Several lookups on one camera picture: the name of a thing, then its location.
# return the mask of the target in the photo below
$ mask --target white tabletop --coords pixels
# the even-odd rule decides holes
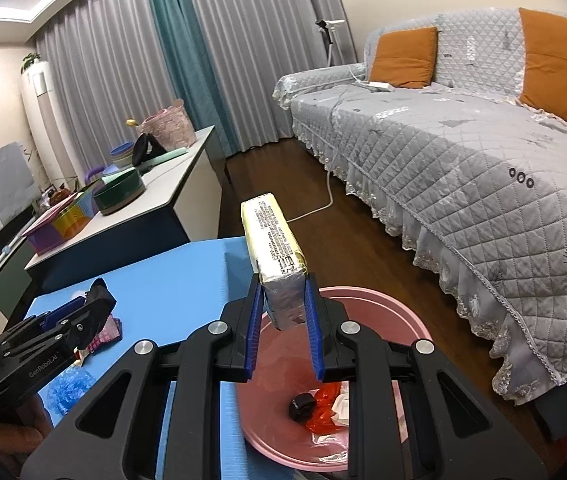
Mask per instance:
[[[183,179],[189,174],[189,171],[198,160],[213,128],[214,126],[209,126],[196,132],[197,141],[188,148],[188,153],[168,160],[143,175],[142,179],[146,185],[146,190],[136,200],[107,216],[102,215],[100,212],[97,213],[78,235],[41,256],[35,254],[25,266],[25,269],[27,270],[54,256],[54,254],[81,243],[83,240],[111,229],[115,225],[123,224],[154,209],[168,205]]]

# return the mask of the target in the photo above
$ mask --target pink plastic basin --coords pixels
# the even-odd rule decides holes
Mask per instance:
[[[345,305],[350,319],[374,329],[382,338],[402,344],[428,338],[423,322],[403,303],[356,286],[321,289],[324,298]],[[318,388],[310,360],[305,325],[279,332],[264,314],[256,370],[247,384],[237,384],[241,428],[247,441],[266,457],[295,469],[330,472],[347,469],[337,444],[316,446],[310,431],[291,420],[288,406],[300,393]],[[403,408],[397,403],[399,416]]]

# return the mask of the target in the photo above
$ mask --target metal bolt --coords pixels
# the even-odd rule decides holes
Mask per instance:
[[[154,348],[154,343],[152,341],[148,341],[147,339],[144,341],[139,341],[134,346],[134,351],[137,352],[139,355],[145,355],[152,351]]]
[[[213,321],[208,325],[208,332],[211,334],[223,334],[227,329],[228,325],[223,321]]]
[[[432,341],[428,341],[428,339],[419,339],[419,341],[415,343],[415,348],[420,354],[431,354],[435,351],[435,345]]]
[[[361,330],[361,325],[356,321],[343,321],[341,323],[341,330],[346,334],[356,334]]]

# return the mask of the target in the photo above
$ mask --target teal curtain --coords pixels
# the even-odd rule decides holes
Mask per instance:
[[[192,0],[150,0],[170,81],[195,128],[215,125],[226,156],[238,151],[236,132],[212,68]]]

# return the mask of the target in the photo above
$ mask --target orange cushion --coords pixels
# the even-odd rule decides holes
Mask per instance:
[[[567,18],[519,9],[525,38],[521,101],[567,121]]]
[[[388,32],[379,38],[370,81],[423,88],[433,80],[436,57],[436,27]]]

